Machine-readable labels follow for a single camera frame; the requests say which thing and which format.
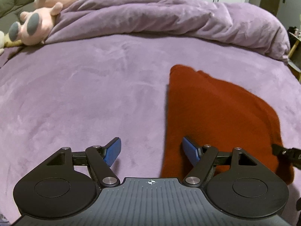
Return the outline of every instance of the purple blanket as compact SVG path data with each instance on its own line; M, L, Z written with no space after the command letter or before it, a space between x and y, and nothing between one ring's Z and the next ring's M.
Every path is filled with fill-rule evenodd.
M79 0L62 11L46 43L141 31L232 43L284 62L290 49L285 28L269 12L202 0Z
M99 1L103 8L97 10ZM125 3L79 0L58 18L47 40L51 44L25 47L9 60L14 49L6 49L0 56L0 65L8 60L0 69L0 211L11 222L19 217L12 196L17 181L63 146L83 151L120 137L122 151L113 165L118 177L159 176L166 88L175 64L203 70L261 97L279 116L284 146L301 147L301 86L282 62L270 58L275 47L283 49L282 60L288 50L287 35L275 17L257 18L269 14L246 4L127 0L118 5L118 1ZM205 18L194 16L202 13L203 5L212 6L208 10L217 14L227 8L233 25L226 29L223 16L216 15L219 20L211 27L205 29L209 19L203 27L188 32L191 24ZM148 7L157 15L146 12ZM243 8L253 9L256 15L248 10L249 16L243 17L247 13ZM249 22L237 22L243 18ZM160 30L161 25L167 30L168 24L173 30L164 32L188 33L179 37L114 34L139 31L143 25L147 31ZM261 27L269 28L269 33L259 30ZM114 35L97 37L106 33ZM216 41L246 43L270 57L194 38L205 35ZM300 173L296 170L284 211L291 223L298 215L295 203L301 191Z

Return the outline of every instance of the red cloth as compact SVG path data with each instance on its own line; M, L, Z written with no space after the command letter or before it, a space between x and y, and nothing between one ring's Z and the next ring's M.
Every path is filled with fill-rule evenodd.
M175 65L170 71L161 177L183 179L192 169L181 146L184 136L224 152L241 147L286 184L293 181L291 164L272 155L271 144L282 146L282 141L279 119L271 106L237 85ZM216 174L227 169L217 166Z

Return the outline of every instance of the blue gripper pad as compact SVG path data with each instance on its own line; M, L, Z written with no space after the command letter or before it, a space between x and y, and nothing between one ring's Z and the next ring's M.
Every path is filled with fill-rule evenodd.
M84 211L59 220L22 216L15 226L290 226L278 215L246 220L213 207L199 188L178 179L126 178L105 188Z
M183 138L182 146L190 163L195 166L200 160L198 149L187 138Z
M121 139L117 139L109 148L106 149L104 161L111 167L121 152Z

